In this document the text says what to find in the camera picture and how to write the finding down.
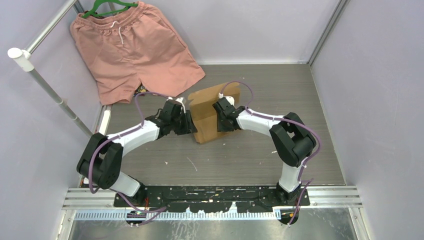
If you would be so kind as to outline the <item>brown cardboard box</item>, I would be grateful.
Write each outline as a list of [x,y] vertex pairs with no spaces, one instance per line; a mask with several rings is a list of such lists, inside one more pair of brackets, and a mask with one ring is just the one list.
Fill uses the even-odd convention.
[[234,82],[229,85],[222,83],[189,94],[189,110],[197,129],[197,132],[194,133],[197,143],[205,144],[230,134],[229,132],[218,131],[217,112],[213,104],[218,101],[221,91],[225,96],[231,96],[238,102],[241,96],[239,85],[239,83]]

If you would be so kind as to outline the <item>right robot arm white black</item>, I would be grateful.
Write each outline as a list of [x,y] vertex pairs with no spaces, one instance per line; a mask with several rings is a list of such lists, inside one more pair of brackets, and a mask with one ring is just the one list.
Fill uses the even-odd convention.
[[212,106],[217,114],[219,132],[249,130],[271,137],[282,160],[276,196],[281,204],[291,205],[301,188],[301,175],[306,161],[317,145],[311,129],[294,112],[270,115],[245,106],[235,107],[233,98],[229,96],[219,98]]

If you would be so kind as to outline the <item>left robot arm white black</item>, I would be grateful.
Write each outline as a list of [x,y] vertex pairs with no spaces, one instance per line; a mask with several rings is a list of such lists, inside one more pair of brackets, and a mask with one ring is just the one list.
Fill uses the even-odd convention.
[[76,166],[77,172],[90,184],[124,194],[133,206],[141,206],[146,200],[144,185],[121,171],[122,159],[132,150],[170,132],[176,135],[197,132],[184,101],[182,97],[169,98],[157,114],[134,127],[109,136],[93,134]]

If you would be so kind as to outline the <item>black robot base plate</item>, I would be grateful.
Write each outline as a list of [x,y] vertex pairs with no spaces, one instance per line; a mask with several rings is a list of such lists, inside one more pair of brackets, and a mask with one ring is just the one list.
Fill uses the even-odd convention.
[[115,195],[114,207],[164,208],[166,213],[238,214],[274,213],[283,224],[294,224],[301,207],[311,204],[301,185],[293,193],[276,186],[143,186],[134,197]]

